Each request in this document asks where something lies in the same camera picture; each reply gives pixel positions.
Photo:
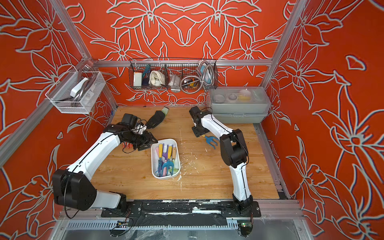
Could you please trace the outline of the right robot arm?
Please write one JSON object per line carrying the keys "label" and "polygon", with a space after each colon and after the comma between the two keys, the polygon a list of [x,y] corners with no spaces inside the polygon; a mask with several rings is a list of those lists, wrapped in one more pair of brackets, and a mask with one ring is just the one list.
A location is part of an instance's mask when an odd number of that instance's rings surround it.
{"label": "right robot arm", "polygon": [[249,151],[243,132],[231,129],[221,123],[208,110],[192,107],[189,113],[193,119],[192,130],[196,137],[212,133],[220,141],[223,162],[229,167],[233,181],[233,206],[240,216],[251,215],[253,196],[251,194],[246,166],[249,163]]}

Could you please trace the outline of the green rake wooden handle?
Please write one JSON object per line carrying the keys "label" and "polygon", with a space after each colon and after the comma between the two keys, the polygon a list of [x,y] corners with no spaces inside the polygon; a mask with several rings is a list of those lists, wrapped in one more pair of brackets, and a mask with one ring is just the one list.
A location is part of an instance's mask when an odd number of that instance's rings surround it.
{"label": "green rake wooden handle", "polygon": [[169,173],[173,176],[174,173],[176,173],[179,169],[176,167],[176,153],[177,153],[177,148],[172,146],[172,153],[171,153],[171,160],[172,160],[172,167],[169,170]]}

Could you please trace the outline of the white oval storage tray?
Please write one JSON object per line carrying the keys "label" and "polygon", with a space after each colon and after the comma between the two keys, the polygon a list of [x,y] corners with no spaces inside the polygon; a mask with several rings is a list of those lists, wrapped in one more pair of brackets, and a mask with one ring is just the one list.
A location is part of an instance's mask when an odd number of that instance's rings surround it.
{"label": "white oval storage tray", "polygon": [[159,140],[151,146],[152,174],[156,179],[176,177],[181,170],[178,145],[174,139]]}

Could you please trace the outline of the purple fork pink handle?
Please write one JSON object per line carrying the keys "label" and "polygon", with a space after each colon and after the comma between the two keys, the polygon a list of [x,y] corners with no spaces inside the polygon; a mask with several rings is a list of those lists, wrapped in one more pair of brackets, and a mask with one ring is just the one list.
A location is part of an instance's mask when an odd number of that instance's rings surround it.
{"label": "purple fork pink handle", "polygon": [[168,145],[163,145],[163,153],[162,157],[167,160],[168,159]]}

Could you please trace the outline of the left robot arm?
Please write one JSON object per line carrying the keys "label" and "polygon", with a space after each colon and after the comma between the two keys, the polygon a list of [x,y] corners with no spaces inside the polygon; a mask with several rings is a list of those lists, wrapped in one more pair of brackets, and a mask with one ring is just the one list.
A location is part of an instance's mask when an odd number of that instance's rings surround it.
{"label": "left robot arm", "polygon": [[108,125],[96,142],[65,170],[53,174],[54,202],[64,208],[86,211],[102,208],[126,213],[127,200],[124,194],[97,190],[91,183],[96,170],[107,156],[120,144],[132,144],[135,151],[150,148],[158,141],[147,131],[138,117],[124,114],[117,124]]}

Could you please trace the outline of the blue fork yellow handle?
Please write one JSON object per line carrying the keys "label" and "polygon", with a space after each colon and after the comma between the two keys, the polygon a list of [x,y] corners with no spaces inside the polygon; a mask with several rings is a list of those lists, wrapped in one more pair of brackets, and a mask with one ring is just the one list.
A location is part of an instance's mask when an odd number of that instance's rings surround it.
{"label": "blue fork yellow handle", "polygon": [[171,160],[171,153],[172,153],[172,146],[168,145],[168,159],[167,160],[165,160],[165,159],[163,160],[163,167],[162,167],[163,177],[171,175],[169,173],[169,170],[171,169],[171,167],[173,165],[172,160]]}

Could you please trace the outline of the blue rake yellow handle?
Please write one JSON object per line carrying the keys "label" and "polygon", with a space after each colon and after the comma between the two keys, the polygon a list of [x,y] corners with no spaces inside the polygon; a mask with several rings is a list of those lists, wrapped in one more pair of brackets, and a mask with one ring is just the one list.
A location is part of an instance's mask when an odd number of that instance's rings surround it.
{"label": "blue rake yellow handle", "polygon": [[162,167],[163,167],[163,147],[164,147],[163,144],[159,144],[156,147],[156,152],[158,154],[158,170],[157,170],[157,173],[158,173],[159,177],[163,176],[163,170],[162,170]]}
{"label": "blue rake yellow handle", "polygon": [[207,135],[203,135],[203,137],[205,138],[206,143],[215,150],[216,147],[218,146],[219,139],[214,136],[207,136]]}

